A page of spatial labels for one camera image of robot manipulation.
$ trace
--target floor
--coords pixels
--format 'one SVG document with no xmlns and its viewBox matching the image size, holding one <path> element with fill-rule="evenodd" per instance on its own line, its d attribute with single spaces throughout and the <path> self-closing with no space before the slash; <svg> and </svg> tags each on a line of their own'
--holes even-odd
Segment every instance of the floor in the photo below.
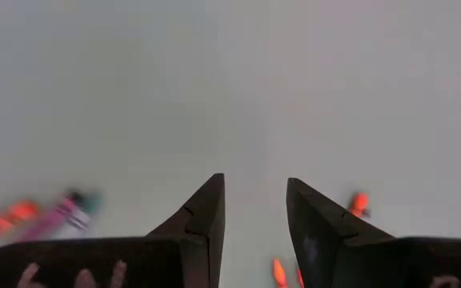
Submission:
<svg viewBox="0 0 461 288">
<path fill-rule="evenodd" d="M 294 270 L 288 177 L 461 237 L 461 1 L 0 0 L 0 205 L 97 186 L 144 235 L 216 172 L 221 287 Z"/>
</svg>

